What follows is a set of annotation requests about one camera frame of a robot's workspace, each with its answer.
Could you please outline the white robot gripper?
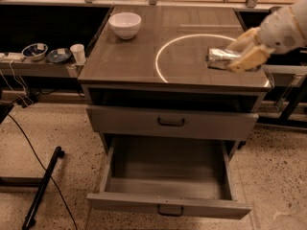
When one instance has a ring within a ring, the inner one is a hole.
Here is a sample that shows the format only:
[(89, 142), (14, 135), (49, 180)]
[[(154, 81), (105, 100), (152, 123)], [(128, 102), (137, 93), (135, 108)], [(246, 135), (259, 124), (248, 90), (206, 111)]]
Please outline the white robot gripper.
[[(258, 36), (265, 45), (258, 45)], [(248, 29), (227, 46), (231, 51), (243, 51), (227, 68), (236, 73), (247, 71), (265, 63), (273, 52), (286, 54), (305, 46), (306, 10), (302, 6), (280, 8), (269, 14), (260, 28)]]

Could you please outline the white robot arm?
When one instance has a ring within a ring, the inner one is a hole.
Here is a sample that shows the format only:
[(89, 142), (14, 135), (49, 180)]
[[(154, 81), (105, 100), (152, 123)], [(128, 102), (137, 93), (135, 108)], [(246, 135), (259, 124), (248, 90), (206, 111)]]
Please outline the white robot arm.
[(227, 68), (242, 72), (265, 63), (271, 54), (287, 54), (307, 45), (307, 0), (279, 8), (258, 27), (250, 28), (227, 49), (241, 54)]

